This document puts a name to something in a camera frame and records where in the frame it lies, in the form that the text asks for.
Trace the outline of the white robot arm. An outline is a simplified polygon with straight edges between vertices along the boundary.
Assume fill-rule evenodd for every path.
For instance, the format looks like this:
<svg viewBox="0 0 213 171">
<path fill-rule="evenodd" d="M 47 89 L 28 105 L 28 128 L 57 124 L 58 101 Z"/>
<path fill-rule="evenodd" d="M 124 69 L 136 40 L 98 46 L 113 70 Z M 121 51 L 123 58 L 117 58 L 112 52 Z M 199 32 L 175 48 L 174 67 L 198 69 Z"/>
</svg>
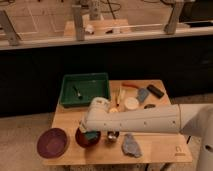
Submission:
<svg viewBox="0 0 213 171">
<path fill-rule="evenodd" d="M 174 104 L 109 114 L 109 101 L 96 97 L 83 115 L 82 132 L 180 133 L 201 138 L 196 171 L 213 171 L 213 103 Z"/>
</svg>

